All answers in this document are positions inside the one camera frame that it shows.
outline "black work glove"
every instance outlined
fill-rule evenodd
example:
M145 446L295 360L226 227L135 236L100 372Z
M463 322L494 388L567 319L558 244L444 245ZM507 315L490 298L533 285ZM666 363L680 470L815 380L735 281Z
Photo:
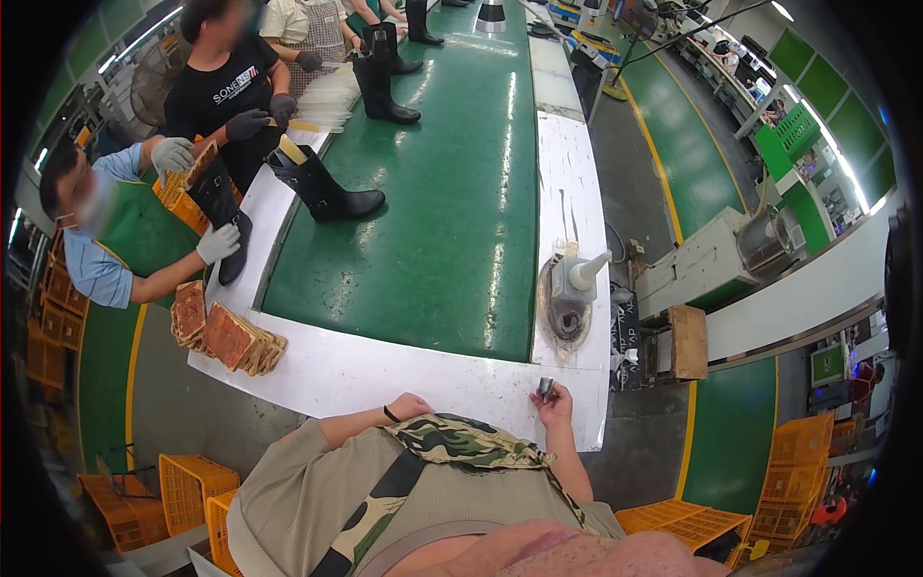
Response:
M262 127L269 125L270 114L265 110L254 108L227 121L224 125L224 133L229 141L246 140L256 135Z
M307 50L299 52L298 56L294 58L294 61L298 63L305 72L314 72L320 68L320 65L324 62L320 59L320 56L313 52L308 52Z
M298 105L294 99L284 92L276 94L270 100L270 114L276 119L276 124L284 132L288 128L288 119L294 114L294 109Z

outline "white work glove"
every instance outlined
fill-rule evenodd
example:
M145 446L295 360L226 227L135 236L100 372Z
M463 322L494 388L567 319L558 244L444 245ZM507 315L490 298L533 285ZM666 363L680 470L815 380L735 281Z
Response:
M192 156L193 144L182 137L164 138L150 152L150 163L154 165L161 185L167 182L167 173L180 174L196 163Z
M209 229L202 235L202 240L198 241L196 251L206 265L214 264L237 252L240 248L240 243L237 242L239 239L240 231L237 230L236 224L228 222L217 231L209 224Z

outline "small metal part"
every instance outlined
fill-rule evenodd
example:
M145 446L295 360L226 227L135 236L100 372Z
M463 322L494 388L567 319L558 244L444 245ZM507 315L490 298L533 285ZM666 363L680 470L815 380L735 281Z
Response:
M551 400L551 391L554 389L555 380L551 377L541 377L538 379L538 389L535 390L535 394L542 397L542 400L547 403Z

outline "human hand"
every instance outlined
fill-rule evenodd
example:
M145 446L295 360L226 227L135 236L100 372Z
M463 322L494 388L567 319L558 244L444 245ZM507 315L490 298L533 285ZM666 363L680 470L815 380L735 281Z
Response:
M320 59L320 56L314 54L313 52L308 52L307 50L299 52L298 56L294 58L294 61L305 72L314 72L320 68L320 65L324 62Z
M224 134L228 140L246 140L252 138L264 126L270 125L270 113L254 108L242 112L224 125Z
M560 426L570 427L570 416L573 414L574 401L568 388L555 381L551 388L551 398L546 403L534 392L529 393L529 399L538 409L538 418L542 420L545 429Z
M288 119L294 114L298 105L294 103L294 98L284 92L280 92L270 100L270 114L276 119L276 124L282 132L288 128Z
M240 248L240 231L228 222L217 231L211 224L196 245L196 252L206 265L214 264L222 258L228 258Z
M391 411L392 415L401 419L401 421L407 421L416 416L429 415L430 413L436 412L433 410L433 407L429 406L429 403L412 392L405 392L402 394L394 403L388 405L388 410Z
M192 142L182 137L164 138L154 146L150 163L161 178L161 186L167 182L167 171L180 174L196 163L192 150Z

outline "standing fan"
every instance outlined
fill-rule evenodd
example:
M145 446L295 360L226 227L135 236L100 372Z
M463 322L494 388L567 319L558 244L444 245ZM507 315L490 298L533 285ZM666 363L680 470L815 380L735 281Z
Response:
M152 46L138 59L131 79L131 110L146 125L163 126L163 102L192 54L192 44L177 33Z

